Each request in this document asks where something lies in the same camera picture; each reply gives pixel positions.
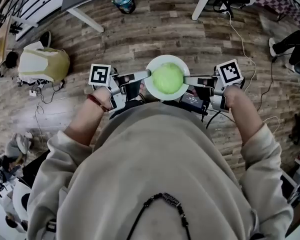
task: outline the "hand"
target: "hand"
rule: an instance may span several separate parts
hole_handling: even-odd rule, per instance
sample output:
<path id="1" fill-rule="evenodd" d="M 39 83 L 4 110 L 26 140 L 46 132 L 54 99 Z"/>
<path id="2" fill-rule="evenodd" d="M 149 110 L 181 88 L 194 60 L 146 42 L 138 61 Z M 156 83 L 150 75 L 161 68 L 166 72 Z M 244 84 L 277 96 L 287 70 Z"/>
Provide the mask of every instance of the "hand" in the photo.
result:
<path id="1" fill-rule="evenodd" d="M 15 168 L 16 165 L 17 165 L 16 162 L 9 163 L 9 170 L 12 171 Z"/>
<path id="2" fill-rule="evenodd" d="M 111 93 L 110 91 L 102 86 L 94 91 L 92 94 L 105 108 L 108 110 L 112 109 L 112 105 L 110 103 Z"/>
<path id="3" fill-rule="evenodd" d="M 231 109 L 235 104 L 238 96 L 245 95 L 245 93 L 237 86 L 230 85 L 224 91 L 224 96 L 226 98 L 226 106 Z"/>

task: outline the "wooden floor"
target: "wooden floor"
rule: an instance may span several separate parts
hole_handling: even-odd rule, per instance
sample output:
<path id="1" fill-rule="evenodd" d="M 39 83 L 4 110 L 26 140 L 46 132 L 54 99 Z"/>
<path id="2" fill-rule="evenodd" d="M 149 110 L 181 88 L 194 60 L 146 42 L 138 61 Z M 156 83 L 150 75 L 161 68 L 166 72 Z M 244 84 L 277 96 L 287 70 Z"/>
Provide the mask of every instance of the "wooden floor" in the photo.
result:
<path id="1" fill-rule="evenodd" d="M 121 14 L 111 0 L 95 0 L 82 6 L 96 22 L 105 27 L 100 34 L 67 12 L 56 12 L 38 28 L 32 29 L 15 49 L 20 53 L 25 45 L 37 41 L 49 30 L 52 33 L 51 46 L 64 49 L 71 59 L 71 73 L 66 85 L 54 95 L 54 101 L 39 108 L 38 123 L 43 134 L 45 150 L 47 140 L 58 130 L 64 130 L 77 109 L 90 93 L 88 86 L 92 63 L 110 64 L 120 73 L 145 69 L 156 56 L 171 54 L 180 57 L 190 68 L 191 74 L 212 74 L 214 66 L 231 59 L 237 59 L 248 85 L 255 67 L 244 57 L 242 43 L 229 24 L 229 16 L 216 13 L 207 6 L 198 21 L 191 15 L 199 0 L 136 0 L 133 14 Z M 271 81 L 271 59 L 268 39 L 275 36 L 280 41 L 297 28 L 284 19 L 276 22 L 276 16 L 262 8 L 247 7 L 234 9 L 233 26 L 244 39 L 245 54 L 251 57 L 257 72 L 247 95 L 256 107 L 260 96 Z M 277 116 L 280 126 L 275 133 L 282 146 L 282 167 L 288 170 L 294 158 L 300 154 L 288 135 L 294 125 L 294 114 L 300 112 L 300 76 L 284 67 L 288 59 L 281 57 L 273 64 L 273 84 L 263 97 L 259 111 L 262 119 Z M 10 69 L 5 76 L 18 75 L 17 69 Z M 40 155 L 41 138 L 35 118 L 40 97 L 29 96 L 27 85 L 17 87 L 15 82 L 0 83 L 0 148 L 4 148 L 14 132 L 31 131 L 35 135 L 34 151 Z M 49 101 L 53 90 L 45 86 L 44 99 Z M 215 112 L 209 111 L 207 122 Z M 99 131 L 107 123 L 106 117 Z M 277 119 L 267 121 L 275 131 Z M 244 161 L 240 155 L 241 139 L 235 125 L 220 115 L 209 127 L 216 147 L 224 155 L 237 177 L 244 172 Z"/>

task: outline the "shoe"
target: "shoe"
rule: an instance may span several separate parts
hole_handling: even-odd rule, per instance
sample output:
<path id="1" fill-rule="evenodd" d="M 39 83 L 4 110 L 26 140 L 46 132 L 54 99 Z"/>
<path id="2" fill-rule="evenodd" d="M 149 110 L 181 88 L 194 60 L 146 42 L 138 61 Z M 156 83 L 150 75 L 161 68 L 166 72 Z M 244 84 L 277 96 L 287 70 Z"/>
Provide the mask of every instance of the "shoe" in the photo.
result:
<path id="1" fill-rule="evenodd" d="M 277 54 L 273 48 L 273 46 L 276 44 L 276 41 L 271 37 L 269 38 L 269 47 L 270 47 L 270 54 L 272 57 L 276 57 Z"/>
<path id="2" fill-rule="evenodd" d="M 286 63 L 286 64 L 284 64 L 284 65 L 285 65 L 285 67 L 286 67 L 287 69 L 289 69 L 290 71 L 296 72 L 296 71 L 295 71 L 295 66 L 294 66 L 294 65 L 291 65 L 290 63 Z"/>
<path id="3" fill-rule="evenodd" d="M 43 47 L 50 47 L 51 44 L 51 32 L 50 31 L 46 31 L 43 33 L 43 35 L 40 37 L 41 44 L 43 45 Z"/>
<path id="4" fill-rule="evenodd" d="M 28 138 L 28 139 L 31 140 L 31 139 L 33 139 L 34 136 L 32 135 L 31 132 L 28 132 L 28 131 L 27 131 L 27 132 L 24 134 L 24 137 L 26 137 L 26 138 Z"/>

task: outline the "green ball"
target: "green ball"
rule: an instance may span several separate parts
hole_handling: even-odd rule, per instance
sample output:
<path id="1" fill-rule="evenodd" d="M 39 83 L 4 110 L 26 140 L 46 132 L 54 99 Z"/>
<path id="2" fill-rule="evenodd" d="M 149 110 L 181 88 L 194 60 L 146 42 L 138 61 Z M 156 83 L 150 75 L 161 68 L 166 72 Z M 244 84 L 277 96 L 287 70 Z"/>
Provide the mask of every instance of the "green ball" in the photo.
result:
<path id="1" fill-rule="evenodd" d="M 174 94 L 184 83 L 184 73 L 174 63 L 165 63 L 152 73 L 154 86 L 164 94 Z"/>

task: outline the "white table leg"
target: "white table leg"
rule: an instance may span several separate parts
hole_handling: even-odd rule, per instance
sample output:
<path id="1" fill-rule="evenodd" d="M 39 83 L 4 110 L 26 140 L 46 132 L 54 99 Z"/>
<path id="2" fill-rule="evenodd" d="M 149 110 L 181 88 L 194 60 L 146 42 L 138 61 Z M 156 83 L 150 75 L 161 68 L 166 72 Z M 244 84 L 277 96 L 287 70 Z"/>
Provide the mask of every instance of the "white table leg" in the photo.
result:
<path id="1" fill-rule="evenodd" d="M 19 18 L 19 17 L 16 17 L 16 16 L 11 16 L 11 19 L 14 20 L 14 21 L 16 21 L 16 22 L 29 25 L 31 27 L 37 28 L 39 26 L 38 23 L 35 23 L 35 22 L 31 21 L 31 20 Z"/>
<path id="2" fill-rule="evenodd" d="M 192 19 L 194 21 L 196 21 L 199 18 L 202 10 L 205 8 L 208 1 L 209 0 L 199 0 L 198 5 L 196 6 L 196 8 L 194 10 L 194 13 L 192 14 Z"/>
<path id="3" fill-rule="evenodd" d="M 101 25 L 96 23 L 92 18 L 90 18 L 88 15 L 86 15 L 80 9 L 70 8 L 67 11 L 68 11 L 68 13 L 70 13 L 73 16 L 77 17 L 79 20 L 83 21 L 84 23 L 87 23 L 90 27 L 94 28 L 96 31 L 98 31 L 100 33 L 105 31 L 105 29 Z"/>

